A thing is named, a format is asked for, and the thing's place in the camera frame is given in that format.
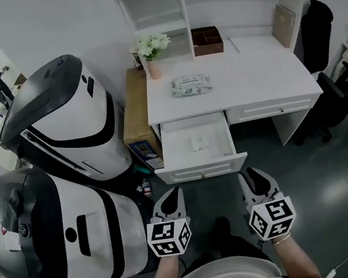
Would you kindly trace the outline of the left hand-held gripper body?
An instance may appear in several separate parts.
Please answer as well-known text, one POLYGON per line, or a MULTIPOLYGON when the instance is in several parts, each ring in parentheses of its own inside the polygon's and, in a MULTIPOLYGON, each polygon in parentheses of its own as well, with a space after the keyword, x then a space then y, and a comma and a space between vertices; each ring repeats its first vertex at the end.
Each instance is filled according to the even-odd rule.
POLYGON ((146 226, 146 241, 157 257, 180 256, 186 252, 192 237, 187 207, 168 215, 161 210, 153 212, 146 226))

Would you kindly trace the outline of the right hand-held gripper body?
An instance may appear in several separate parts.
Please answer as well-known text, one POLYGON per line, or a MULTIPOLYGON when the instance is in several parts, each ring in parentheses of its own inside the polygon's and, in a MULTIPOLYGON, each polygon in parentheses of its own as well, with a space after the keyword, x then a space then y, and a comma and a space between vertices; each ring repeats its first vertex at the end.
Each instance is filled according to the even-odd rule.
POLYGON ((290 197, 283 192, 274 192, 265 199, 251 198, 247 200, 248 220, 250 233, 261 241, 270 241, 286 235, 291 231, 297 213, 290 197))

